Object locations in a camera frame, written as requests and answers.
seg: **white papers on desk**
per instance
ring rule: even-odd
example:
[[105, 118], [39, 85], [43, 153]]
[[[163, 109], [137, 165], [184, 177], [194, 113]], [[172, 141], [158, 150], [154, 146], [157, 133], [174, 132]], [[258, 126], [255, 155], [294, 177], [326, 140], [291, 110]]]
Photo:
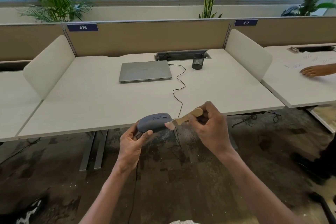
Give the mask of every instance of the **white papers on desk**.
[[[297, 71], [301, 71], [302, 69], [309, 66], [317, 66], [317, 65], [326, 65], [336, 63], [336, 52], [304, 52], [302, 54], [298, 54], [295, 58], [287, 60], [284, 63], [285, 67], [290, 69], [295, 69]], [[336, 74], [331, 74], [327, 76], [322, 76], [321, 78], [332, 79], [336, 81]]]

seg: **computer mouse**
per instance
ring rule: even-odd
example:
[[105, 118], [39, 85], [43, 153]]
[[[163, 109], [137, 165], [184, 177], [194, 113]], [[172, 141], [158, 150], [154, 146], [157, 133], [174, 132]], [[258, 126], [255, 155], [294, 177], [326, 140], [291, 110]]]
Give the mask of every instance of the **computer mouse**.
[[140, 133], [145, 133], [148, 130], [153, 130], [153, 133], [156, 133], [166, 129], [165, 123], [172, 120], [167, 113], [156, 113], [139, 120], [137, 128]]

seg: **person's hand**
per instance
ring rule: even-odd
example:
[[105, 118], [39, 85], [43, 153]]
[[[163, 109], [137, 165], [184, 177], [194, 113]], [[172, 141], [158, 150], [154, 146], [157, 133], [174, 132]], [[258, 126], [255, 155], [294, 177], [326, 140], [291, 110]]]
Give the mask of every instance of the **person's hand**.
[[196, 119], [189, 115], [188, 124], [195, 130], [202, 143], [216, 156], [233, 150], [229, 140], [226, 116], [221, 114], [210, 101], [200, 106], [204, 113]]
[[336, 64], [306, 67], [300, 73], [307, 77], [325, 76], [336, 73]]
[[148, 130], [143, 133], [142, 136], [137, 139], [137, 124], [130, 127], [120, 137], [120, 150], [116, 165], [118, 165], [122, 172], [132, 171], [139, 161], [141, 147], [148, 141], [149, 137], [153, 134], [152, 130]]

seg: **blue label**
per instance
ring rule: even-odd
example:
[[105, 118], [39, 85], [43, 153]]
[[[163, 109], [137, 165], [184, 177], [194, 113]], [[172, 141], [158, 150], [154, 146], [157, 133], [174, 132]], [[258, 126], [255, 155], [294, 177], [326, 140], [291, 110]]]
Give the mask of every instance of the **blue label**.
[[258, 20], [236, 20], [235, 26], [255, 26]]
[[68, 24], [68, 29], [70, 32], [78, 31], [98, 31], [98, 26], [94, 24]]

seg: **desk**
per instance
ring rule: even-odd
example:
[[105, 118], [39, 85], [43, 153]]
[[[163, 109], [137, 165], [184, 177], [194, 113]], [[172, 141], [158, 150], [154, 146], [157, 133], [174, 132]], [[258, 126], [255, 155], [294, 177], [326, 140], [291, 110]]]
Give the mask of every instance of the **desk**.
[[40, 102], [22, 71], [0, 73], [0, 142], [17, 139]]
[[329, 82], [323, 78], [307, 78], [297, 70], [284, 66], [286, 60], [298, 55], [288, 51], [287, 48], [317, 45], [265, 47], [272, 54], [273, 62], [264, 75], [262, 84], [289, 108], [330, 104], [336, 101], [336, 82]]
[[[186, 88], [175, 91], [183, 102], [181, 116], [211, 100], [226, 115], [281, 109], [281, 103], [224, 49], [209, 50], [203, 69], [192, 61], [174, 61], [186, 72]], [[120, 84], [123, 62], [153, 61], [155, 53], [77, 57], [19, 133], [20, 138], [127, 127], [146, 115], [168, 112], [177, 118], [180, 103], [172, 90], [183, 85], [170, 66], [171, 80]]]

